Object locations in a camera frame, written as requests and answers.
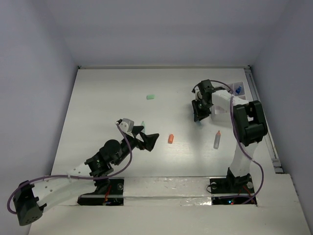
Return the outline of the blue cap glue pen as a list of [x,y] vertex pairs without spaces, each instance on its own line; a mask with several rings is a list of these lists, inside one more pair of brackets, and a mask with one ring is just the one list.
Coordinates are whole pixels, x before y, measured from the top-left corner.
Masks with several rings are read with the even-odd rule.
[[236,94],[240,94],[241,93],[241,90],[242,90],[242,86],[239,86],[236,90],[235,90],[235,92],[236,92]]

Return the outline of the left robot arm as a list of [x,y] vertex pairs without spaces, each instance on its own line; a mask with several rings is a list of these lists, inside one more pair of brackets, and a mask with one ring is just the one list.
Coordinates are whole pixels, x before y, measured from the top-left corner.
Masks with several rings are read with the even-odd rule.
[[151,152],[159,134],[145,134],[144,126],[116,124],[121,141],[108,140],[98,152],[65,174],[26,180],[10,195],[7,209],[17,216],[20,226],[29,225],[52,207],[86,193],[106,194],[110,178],[124,172],[133,160],[133,150]]

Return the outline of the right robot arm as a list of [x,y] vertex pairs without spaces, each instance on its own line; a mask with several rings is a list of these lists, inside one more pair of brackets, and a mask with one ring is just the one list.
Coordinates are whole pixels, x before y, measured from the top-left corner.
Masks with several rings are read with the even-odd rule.
[[254,163],[253,154],[263,137],[268,134],[268,126],[260,101],[247,101],[235,95],[233,89],[222,83],[214,87],[212,80],[203,80],[195,85],[192,93],[194,121],[201,121],[220,107],[230,115],[236,139],[233,161],[227,175],[216,183],[217,189],[236,192],[250,182],[250,165]]

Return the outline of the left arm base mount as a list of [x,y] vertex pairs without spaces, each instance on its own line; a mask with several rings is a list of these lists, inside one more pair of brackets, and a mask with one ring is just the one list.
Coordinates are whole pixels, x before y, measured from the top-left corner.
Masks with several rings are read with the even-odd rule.
[[123,206],[124,178],[111,178],[103,187],[78,197],[80,206]]

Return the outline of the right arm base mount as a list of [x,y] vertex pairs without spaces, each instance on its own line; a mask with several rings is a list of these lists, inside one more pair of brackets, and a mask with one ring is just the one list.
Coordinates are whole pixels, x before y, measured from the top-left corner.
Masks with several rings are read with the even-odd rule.
[[210,178],[206,191],[211,194],[212,205],[257,205],[254,185],[249,173],[235,177],[228,169],[226,176]]

